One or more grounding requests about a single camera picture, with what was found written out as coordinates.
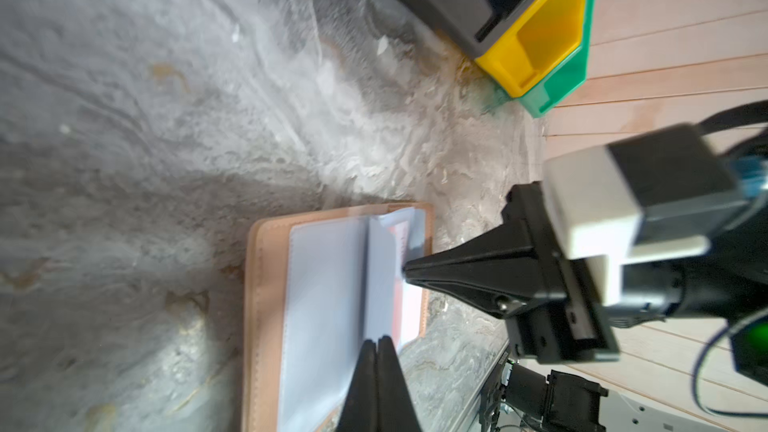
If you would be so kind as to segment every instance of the gray marble surface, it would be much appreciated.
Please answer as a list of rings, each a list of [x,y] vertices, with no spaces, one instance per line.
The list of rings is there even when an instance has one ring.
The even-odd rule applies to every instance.
[[[238,430],[258,218],[537,177],[540,124],[395,0],[0,0],[0,430]],[[446,430],[503,326],[434,294],[402,365]]]

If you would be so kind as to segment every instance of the stain on surface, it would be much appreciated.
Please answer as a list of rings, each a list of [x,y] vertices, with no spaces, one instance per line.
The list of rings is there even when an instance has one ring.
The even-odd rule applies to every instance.
[[[10,275],[9,273],[6,273],[6,271],[0,271],[0,277],[2,277],[6,284],[11,285],[13,290],[23,292],[38,283],[42,276],[42,271],[49,261],[49,258],[42,257],[32,261],[32,264],[19,275]]]
[[[236,278],[241,284],[245,283],[245,262],[238,265],[227,265],[219,269],[219,273],[227,278]]]
[[[150,67],[152,77],[157,83],[165,82],[168,79],[176,77],[186,93],[191,93],[190,84],[187,82],[187,77],[179,71],[176,67],[166,62],[155,63]]]
[[[85,432],[112,432],[118,408],[114,404],[95,405],[85,413]]]
[[[208,291],[198,294],[187,292],[183,295],[168,292],[165,295],[164,309],[178,323],[179,332],[182,334],[190,334],[201,329],[205,324],[209,307]]]
[[[656,119],[661,113],[661,103],[649,100],[641,103],[632,111],[632,118],[624,124],[620,132],[648,132],[656,129]]]

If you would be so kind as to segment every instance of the black cable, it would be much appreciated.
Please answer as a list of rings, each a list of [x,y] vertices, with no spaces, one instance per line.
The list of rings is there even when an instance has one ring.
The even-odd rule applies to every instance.
[[[718,112],[699,122],[703,135],[768,122],[768,100],[745,103],[733,109]]]
[[[516,414],[516,415],[517,415],[517,416],[520,418],[520,422],[521,422],[521,423],[523,423],[523,424],[525,424],[525,427],[527,427],[527,428],[529,428],[529,429],[531,429],[531,430],[536,430],[536,432],[540,432],[540,431],[542,430],[542,428],[541,428],[541,427],[534,427],[534,426],[530,425],[530,424],[528,423],[528,421],[525,419],[525,417],[523,417],[522,415],[520,415],[520,413],[518,412],[518,410],[517,410],[516,408],[514,408],[514,407],[512,407],[512,406],[510,406],[509,408],[511,408],[511,409],[512,409],[512,411],[513,411],[513,412],[514,412],[514,413],[515,413],[515,414]]]
[[[699,397],[699,376],[701,376],[701,369],[704,367],[704,360],[706,360],[706,356],[709,355],[710,351],[714,348],[717,342],[719,342],[725,336],[728,336],[729,338],[735,336],[739,332],[743,331],[745,328],[748,328],[751,325],[756,324],[757,322],[759,322],[761,319],[765,317],[768,317],[768,307],[764,307],[757,312],[753,312],[752,314],[747,315],[746,317],[742,318],[738,322],[735,322],[733,325],[729,325],[725,327],[722,331],[717,332],[715,336],[712,337],[712,339],[710,339],[710,341],[706,343],[704,348],[701,349],[701,352],[699,353],[699,357],[696,360],[696,365],[694,366],[693,377],[691,379],[691,389],[694,395],[694,402],[696,402],[696,405],[700,409],[702,409],[704,412],[707,412],[708,414],[712,414],[712,415],[721,415],[724,417],[768,419],[768,414],[763,412],[731,412],[728,410],[712,409],[705,406],[701,402],[701,398]]]
[[[743,157],[748,153],[752,152],[753,149],[761,146],[762,147],[768,146],[768,129],[763,130],[761,133],[757,134],[754,137],[751,137],[749,139],[743,140],[742,142],[735,144],[733,147],[726,150],[723,153],[723,156],[729,157],[729,158]]]

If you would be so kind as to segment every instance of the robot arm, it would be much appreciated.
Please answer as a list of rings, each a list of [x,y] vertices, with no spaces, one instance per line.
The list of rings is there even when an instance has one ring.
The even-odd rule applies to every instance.
[[[513,361],[619,360],[611,327],[724,318],[729,327],[696,364],[696,403],[711,414],[766,418],[707,408],[696,388],[708,350],[722,338],[731,340],[736,370],[768,385],[768,342],[761,341],[768,337],[768,129],[722,156],[703,139],[764,122],[768,101],[720,112],[698,126],[672,126],[551,159],[542,182],[509,191],[500,226],[408,262],[403,275],[503,319]],[[342,426],[362,390],[356,384],[371,345],[361,350],[338,430],[353,430]],[[387,393],[408,398],[405,381],[397,384],[402,390]],[[503,400],[540,420],[542,430],[604,430],[597,422],[604,389],[577,376],[553,371],[545,380],[515,365],[508,386],[491,392],[496,406],[486,408],[496,415]],[[562,404],[583,407],[552,409]],[[403,417],[415,427],[410,430],[419,430],[409,410]],[[562,417],[572,420],[558,422]],[[354,430],[394,429],[384,421]]]

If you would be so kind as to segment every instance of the green light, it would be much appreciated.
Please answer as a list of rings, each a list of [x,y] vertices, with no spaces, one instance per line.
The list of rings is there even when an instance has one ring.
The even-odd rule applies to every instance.
[[[768,322],[757,324],[746,332],[746,340],[761,353],[768,353]]]

